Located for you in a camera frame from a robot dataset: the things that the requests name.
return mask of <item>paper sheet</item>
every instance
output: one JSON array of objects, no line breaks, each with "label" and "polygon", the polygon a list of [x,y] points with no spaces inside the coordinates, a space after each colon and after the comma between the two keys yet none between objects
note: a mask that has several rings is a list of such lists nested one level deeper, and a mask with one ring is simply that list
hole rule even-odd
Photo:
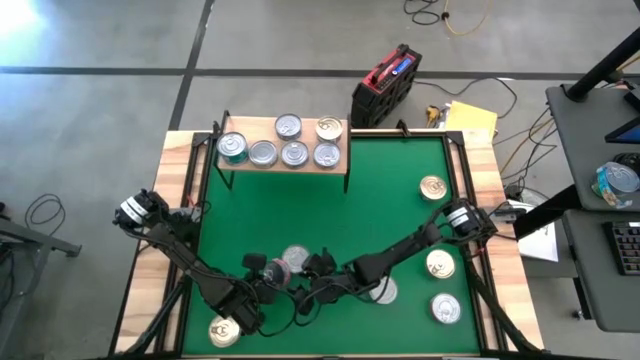
[{"label": "paper sheet", "polygon": [[[531,211],[534,206],[509,200],[514,208]],[[556,245],[556,227],[551,223],[518,241],[520,255],[541,260],[558,262],[558,246]]]}]

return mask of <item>concrete floor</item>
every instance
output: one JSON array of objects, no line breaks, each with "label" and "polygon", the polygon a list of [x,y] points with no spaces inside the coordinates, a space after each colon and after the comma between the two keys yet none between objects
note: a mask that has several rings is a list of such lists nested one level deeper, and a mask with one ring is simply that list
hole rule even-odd
[{"label": "concrete floor", "polygon": [[[412,24],[399,0],[217,0],[197,64],[215,69],[365,70],[404,42],[424,55],[424,71],[474,72],[470,78],[482,77],[484,71],[542,72],[560,79],[564,73],[589,69],[640,20],[628,0],[494,2],[491,17],[477,33],[456,38],[442,24]],[[0,67],[184,68],[204,4],[0,2]],[[442,6],[434,9],[441,11]],[[459,0],[451,6],[454,26],[465,28],[478,20],[483,5]],[[67,209],[58,235],[84,246],[77,259],[51,257],[16,354],[45,354],[48,359],[105,355],[135,246],[110,224],[113,210],[132,192],[153,185],[182,77],[9,75],[2,70],[0,200],[21,219],[38,195],[57,193]],[[208,129],[224,109],[239,115],[346,116],[358,81],[195,77],[179,128]],[[433,80],[452,90],[467,81]],[[559,83],[510,81],[519,101],[499,121],[497,139],[530,126],[545,109],[544,89]],[[422,126],[426,105],[452,99],[416,85],[381,126],[391,127],[400,118]],[[511,102],[510,94],[493,81],[478,83],[457,99],[499,113]],[[559,142],[555,136],[549,140]],[[518,142],[496,146],[500,165]],[[527,152],[525,147],[507,172],[517,170]],[[550,181],[550,174],[559,180]],[[570,183],[561,148],[527,178],[527,186],[548,195]],[[530,286],[550,350],[623,359],[640,351],[637,335],[607,334],[592,322],[570,319],[577,299],[569,281],[532,279]]]}]

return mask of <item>green tabletop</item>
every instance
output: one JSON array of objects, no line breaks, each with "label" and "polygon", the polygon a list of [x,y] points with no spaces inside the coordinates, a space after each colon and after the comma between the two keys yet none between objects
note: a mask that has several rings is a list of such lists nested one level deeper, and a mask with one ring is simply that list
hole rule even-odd
[{"label": "green tabletop", "polygon": [[[335,175],[237,172],[229,191],[211,173],[207,200],[212,204],[203,220],[199,255],[211,266],[242,276],[242,257],[263,253],[281,257],[291,244],[312,253],[327,247],[342,264],[379,252],[415,231],[429,214],[451,198],[423,200],[420,180],[437,175],[451,185],[443,140],[432,138],[352,139],[351,180],[343,193],[343,178]],[[442,245],[456,261],[454,275],[435,279],[425,270],[429,250],[395,267],[392,277],[398,297],[389,305],[364,304],[349,296],[322,307],[308,327],[293,325],[271,338],[244,336],[231,347],[212,345],[208,327],[215,313],[194,288],[188,313],[185,355],[275,354],[468,354],[478,353],[476,327],[463,262],[456,248]],[[436,294],[454,295],[461,319],[438,323],[429,301]],[[280,296],[262,307],[264,332],[284,326],[293,305]]]}]

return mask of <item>tin can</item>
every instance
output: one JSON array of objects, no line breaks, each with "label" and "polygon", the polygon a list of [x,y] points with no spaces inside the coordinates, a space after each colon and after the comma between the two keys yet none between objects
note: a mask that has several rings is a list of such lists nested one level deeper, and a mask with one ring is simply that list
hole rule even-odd
[{"label": "tin can", "polygon": [[313,162],[321,169],[333,169],[340,162],[340,148],[333,143],[320,143],[313,151]]},{"label": "tin can", "polygon": [[273,259],[262,270],[262,276],[267,283],[280,289],[289,285],[291,270],[284,260]]},{"label": "tin can", "polygon": [[333,116],[325,116],[316,123],[316,135],[320,141],[338,142],[342,136],[342,121]]},{"label": "tin can", "polygon": [[271,141],[258,141],[249,150],[249,160],[258,168],[268,169],[278,161],[278,149]]},{"label": "tin can", "polygon": [[247,139],[237,132],[229,132],[218,140],[218,152],[229,165],[240,165],[247,161],[249,151]]},{"label": "tin can", "polygon": [[216,316],[209,326],[209,338],[215,347],[229,347],[240,338],[240,326],[231,317]]},{"label": "tin can", "polygon": [[299,141],[290,141],[282,147],[282,162],[291,169],[303,167],[309,160],[307,145]]},{"label": "tin can", "polygon": [[431,314],[443,324],[454,324],[460,320],[460,303],[453,295],[440,293],[431,299]]},{"label": "tin can", "polygon": [[309,250],[302,245],[291,245],[282,253],[282,260],[293,274],[302,272],[302,265],[309,257]]},{"label": "tin can", "polygon": [[302,120],[295,114],[284,114],[276,119],[276,134],[284,141],[295,140],[302,134]]},{"label": "tin can", "polygon": [[396,285],[396,282],[392,277],[385,276],[380,280],[380,285],[378,285],[375,289],[369,291],[369,296],[378,304],[391,304],[396,299],[396,297],[398,297],[398,286]]},{"label": "tin can", "polygon": [[[608,162],[602,166],[605,174],[606,183],[611,191],[616,195],[624,195],[638,191],[640,187],[640,179],[638,174],[628,166],[614,162]],[[600,197],[600,183],[596,175],[591,183],[591,189]]]},{"label": "tin can", "polygon": [[447,184],[435,175],[429,175],[420,181],[420,195],[425,200],[440,200],[447,194]]},{"label": "tin can", "polygon": [[453,257],[448,252],[436,249],[427,255],[427,271],[438,279],[450,277],[455,270]]}]

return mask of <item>wooden shelf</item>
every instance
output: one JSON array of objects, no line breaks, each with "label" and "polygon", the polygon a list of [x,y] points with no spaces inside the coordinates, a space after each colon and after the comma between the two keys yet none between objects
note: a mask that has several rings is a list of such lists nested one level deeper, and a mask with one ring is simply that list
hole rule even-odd
[{"label": "wooden shelf", "polygon": [[319,168],[313,161],[313,150],[316,145],[320,143],[316,136],[316,123],[318,119],[302,119],[302,134],[297,139],[307,145],[309,150],[309,161],[307,164],[299,169],[289,169],[282,163],[282,156],[280,151],[286,143],[286,141],[280,140],[276,134],[275,129],[275,117],[252,117],[252,116],[229,116],[223,129],[224,133],[239,132],[247,139],[247,145],[249,148],[260,140],[268,140],[276,145],[278,149],[278,162],[269,169],[260,169],[255,167],[251,161],[247,160],[242,165],[229,165],[222,157],[218,159],[218,168],[222,170],[233,171],[261,171],[261,172],[292,172],[292,173],[307,173],[307,174],[328,174],[328,175],[344,175],[347,173],[347,142],[348,142],[348,123],[346,120],[340,120],[342,122],[342,136],[338,141],[338,148],[340,149],[340,162],[338,166],[333,169],[324,170]]}]

